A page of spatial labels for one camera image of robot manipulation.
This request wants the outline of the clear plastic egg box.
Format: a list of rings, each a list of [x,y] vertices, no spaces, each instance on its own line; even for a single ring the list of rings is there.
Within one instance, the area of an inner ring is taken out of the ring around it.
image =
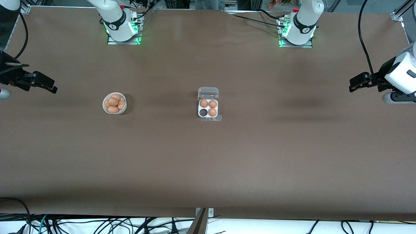
[[[211,87],[211,86],[202,86],[198,89],[197,94],[198,94],[198,97],[197,97],[198,117],[203,121],[222,121],[222,116],[219,114],[219,102],[217,100],[219,98],[219,89],[217,89],[216,87]],[[209,106],[207,108],[202,108],[200,106],[200,101],[202,99],[206,99],[208,102],[210,102],[213,99],[217,101],[217,108],[215,108],[217,110],[217,116],[210,117],[208,115],[208,110],[210,109]]]

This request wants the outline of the white round bowl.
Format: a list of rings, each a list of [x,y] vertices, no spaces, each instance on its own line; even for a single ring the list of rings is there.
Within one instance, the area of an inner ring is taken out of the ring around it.
[[[105,108],[105,107],[104,107],[103,102],[104,102],[104,100],[111,98],[112,94],[114,94],[114,93],[119,94],[119,95],[121,96],[121,99],[123,99],[123,100],[125,100],[125,101],[126,101],[126,105],[125,105],[125,107],[123,108],[123,110],[120,110],[118,113],[116,113],[116,114],[110,114],[110,113],[107,111],[107,108]],[[103,102],[102,102],[102,107],[103,107],[103,110],[104,110],[107,114],[110,114],[110,115],[120,115],[120,114],[124,113],[124,112],[126,111],[126,109],[127,109],[127,100],[126,100],[126,97],[125,97],[122,93],[120,93],[120,92],[113,92],[113,93],[110,93],[110,94],[108,94],[108,95],[104,98],[104,100],[103,100]]]

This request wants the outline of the table cover sheet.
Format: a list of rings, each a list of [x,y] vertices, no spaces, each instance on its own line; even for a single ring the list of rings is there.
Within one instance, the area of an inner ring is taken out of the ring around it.
[[[358,15],[322,15],[313,48],[214,10],[158,10],[135,46],[108,45],[93,8],[25,19],[19,60],[58,87],[0,100],[0,197],[31,213],[416,220],[416,104],[349,92]],[[198,117],[202,86],[222,121]]]

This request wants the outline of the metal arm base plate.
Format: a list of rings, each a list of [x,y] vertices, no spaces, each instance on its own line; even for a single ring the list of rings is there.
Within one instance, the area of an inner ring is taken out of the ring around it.
[[[314,34],[312,33],[308,41],[302,45],[296,45],[291,43],[286,37],[284,37],[293,27],[290,25],[290,19],[286,17],[279,17],[276,20],[278,26],[283,26],[282,28],[278,27],[278,37],[279,37],[279,47],[293,47],[293,48],[312,48],[312,37]]]
[[[108,34],[107,44],[109,45],[139,45],[141,44],[143,21],[142,15],[132,13],[121,23],[109,23],[104,21],[106,33]]]

